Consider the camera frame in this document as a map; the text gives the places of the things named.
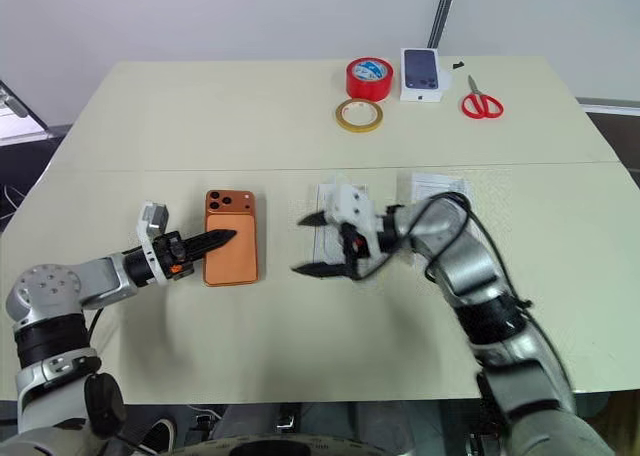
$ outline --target white wall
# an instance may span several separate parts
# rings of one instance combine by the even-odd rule
[[[0,0],[0,78],[73,122],[121,60],[396,57],[438,0]]]
[[[0,0],[0,78],[73,122],[121,60],[397,57],[438,0]],[[543,54],[576,96],[640,100],[640,0],[453,0],[443,54]]]
[[[453,0],[442,54],[542,54],[578,97],[640,101],[640,0]]]

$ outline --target black wire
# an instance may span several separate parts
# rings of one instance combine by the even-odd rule
[[[131,441],[130,439],[125,438],[124,436],[121,436],[119,434],[116,434],[114,436],[114,438],[119,439],[120,441],[122,441],[124,444],[126,444],[127,446],[129,446],[131,449],[135,449],[136,451],[140,451],[142,454],[148,454],[150,456],[155,456],[158,453],[152,453],[151,451],[147,451],[146,449],[144,449],[142,446],[137,445],[136,443],[134,443],[133,441]]]
[[[520,310],[520,313],[540,333],[540,335],[542,336],[542,339],[544,339],[545,343],[547,343],[547,345],[549,346],[549,349],[551,350],[554,357],[558,361],[558,366],[560,366],[560,371],[562,372],[562,376],[566,380],[569,387],[573,387],[571,385],[571,379],[569,378],[569,373],[562,359],[560,358],[560,353],[558,352],[554,344],[551,342],[551,339],[549,338],[547,333],[542,329],[542,327],[540,326],[536,318],[529,311],[529,308],[533,306],[533,303],[530,300],[523,300],[518,295],[518,292],[516,291],[515,286],[513,285],[511,275],[509,274],[509,270],[507,269],[507,265],[504,262],[504,259],[502,257],[502,254],[500,253],[500,250],[498,249],[498,245],[496,244],[494,239],[491,237],[491,234],[489,233],[489,231],[487,231],[487,228],[484,226],[484,224],[482,224],[482,221],[480,220],[480,218],[473,212],[473,210],[471,209],[471,203],[469,202],[469,199],[464,194],[456,193],[456,192],[446,192],[446,193],[439,193],[432,196],[429,199],[429,201],[422,207],[422,209],[416,215],[416,217],[413,219],[413,221],[409,225],[409,228],[407,229],[407,232],[403,234],[396,241],[396,243],[391,247],[388,255],[378,265],[376,265],[374,268],[369,270],[368,273],[353,279],[355,279],[356,281],[362,281],[364,279],[370,278],[371,276],[376,274],[378,271],[380,271],[380,269],[382,269],[389,262],[389,260],[395,255],[395,253],[397,253],[403,247],[404,243],[409,239],[409,237],[411,236],[411,232],[416,227],[420,219],[422,219],[422,217],[429,210],[431,205],[439,199],[448,199],[449,201],[452,201],[454,204],[456,204],[460,209],[462,209],[465,212],[465,220],[463,221],[458,231],[456,231],[456,233],[447,242],[447,244],[445,244],[440,249],[440,251],[438,251],[431,258],[424,272],[425,277],[431,282],[434,282],[434,283],[436,282],[433,275],[431,274],[431,269],[435,266],[439,258],[444,254],[444,252],[447,251],[458,240],[458,238],[462,235],[462,233],[464,233],[465,229],[469,224],[469,220],[473,221],[473,223],[478,227],[478,229],[480,230],[484,238],[489,243],[489,246],[491,247],[491,251],[495,255],[496,259],[498,260],[498,264],[500,265],[500,269],[504,274],[504,278],[511,292],[511,296],[516,300],[516,304],[518,306],[518,309]]]
[[[533,325],[533,327],[538,330],[538,332],[542,336],[542,339],[544,339],[545,343],[547,343],[547,346],[549,346],[549,349],[553,353],[553,356],[558,361],[558,365],[560,366],[560,371],[562,372],[562,376],[567,381],[567,384],[569,385],[569,387],[572,388],[573,385],[571,384],[571,378],[569,377],[569,372],[567,371],[567,368],[565,367],[562,361],[562,358],[560,357],[560,353],[558,352],[558,349],[551,342],[551,338],[549,338],[547,333],[542,329],[542,326],[540,326],[540,323],[538,323],[536,318],[529,311],[529,308],[533,306],[533,302],[528,299],[523,300],[518,295],[518,292],[516,291],[516,288],[514,287],[513,282],[511,280],[511,276],[509,275],[509,270],[507,269],[507,265],[504,263],[504,259],[502,258],[502,255],[498,250],[498,245],[491,237],[491,234],[489,234],[489,231],[487,231],[487,228],[484,227],[484,224],[482,224],[482,221],[480,221],[480,218],[478,218],[478,216],[473,211],[471,211],[469,215],[471,216],[471,219],[473,220],[474,224],[478,227],[478,229],[480,229],[480,232],[489,243],[489,246],[491,246],[491,250],[493,251],[493,254],[495,254],[496,259],[498,260],[498,264],[502,269],[502,273],[504,274],[504,279],[507,281],[507,286],[509,286],[509,289],[511,290],[511,295],[518,302],[520,312],[529,320],[529,322]]]
[[[91,320],[91,326],[89,326],[89,342],[91,342],[91,336],[93,336],[93,331],[96,329],[96,325],[98,324],[98,319],[100,319],[102,311],[104,311],[104,308],[100,308]]]
[[[433,203],[435,203],[436,201],[438,201],[440,199],[449,199],[449,200],[452,200],[452,201],[456,201],[458,206],[460,206],[461,208],[464,209],[466,207],[466,208],[468,208],[469,211],[471,210],[471,204],[469,203],[469,200],[467,199],[467,197],[464,194],[450,191],[450,192],[446,192],[446,193],[439,193],[439,194],[436,194],[436,195],[432,196],[431,198],[429,198],[429,200],[426,202],[426,204],[422,207],[422,209],[418,212],[418,214],[415,216],[415,218],[413,218],[413,221],[411,221],[411,224],[407,228],[407,231],[402,236],[400,236],[400,238],[398,238],[398,240],[393,244],[393,246],[391,246],[391,248],[387,252],[387,256],[385,256],[385,258],[382,261],[380,261],[376,266],[371,268],[367,273],[362,274],[362,275],[354,276],[352,279],[354,281],[364,281],[365,279],[368,279],[371,276],[373,276],[374,274],[376,274],[384,266],[386,266],[386,264],[391,260],[391,258],[398,251],[400,251],[400,249],[402,249],[404,244],[409,240],[409,238],[411,237],[411,232],[417,226],[417,224],[420,222],[420,220],[422,219],[422,216],[425,215],[425,213],[429,210],[429,208],[433,205]],[[462,229],[459,230],[455,234],[455,236],[451,239],[451,241],[449,241],[445,245],[445,247],[443,248],[444,250],[441,250],[439,252],[438,256],[440,256],[440,254],[442,254],[444,251],[446,251],[451,246],[451,244],[453,244],[455,242],[455,240],[464,231],[464,227],[466,227],[467,223],[468,223],[468,217],[465,220],[465,223],[464,223]]]

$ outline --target white table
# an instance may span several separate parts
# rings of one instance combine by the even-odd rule
[[[367,184],[380,210],[412,171],[448,174],[471,182],[477,212],[520,293],[537,303],[576,389],[640,386],[632,336],[640,193],[542,60],[465,62],[481,89],[502,99],[504,119],[471,124],[459,113],[467,72],[456,70],[441,104],[391,98],[383,128],[367,135],[331,119],[344,98],[342,61],[117,67],[4,234],[2,294],[33,264],[73,264],[137,244],[144,199],[166,203],[169,228],[191,235],[202,230],[208,189],[248,189],[258,200],[259,283],[207,288],[196,274],[105,310],[94,340],[128,402],[473,397],[476,366],[455,316],[402,259],[361,285],[289,269],[311,257],[313,231],[295,223],[315,209],[315,187],[334,168],[352,168],[338,171]],[[272,72],[288,79],[270,87]],[[241,98],[247,74],[263,79]],[[325,85],[321,97],[291,92],[304,77]],[[168,93],[180,96],[181,111],[161,97]],[[209,93],[225,111],[204,105],[199,97]],[[241,107],[256,114],[262,103],[272,116],[262,126],[231,117]],[[320,106],[315,116],[309,104]],[[290,121],[297,115],[298,130]],[[250,141],[261,154],[242,153]],[[0,322],[0,398],[10,399],[18,365],[10,321]]]

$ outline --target orange phone case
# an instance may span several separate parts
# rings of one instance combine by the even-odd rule
[[[205,230],[234,229],[236,235],[204,258],[207,286],[230,286],[258,280],[256,201],[250,191],[211,190],[205,199]]]

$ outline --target yellow tape roll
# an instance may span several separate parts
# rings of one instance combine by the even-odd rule
[[[382,123],[382,108],[366,99],[347,99],[336,108],[336,120],[348,131],[366,133]]]

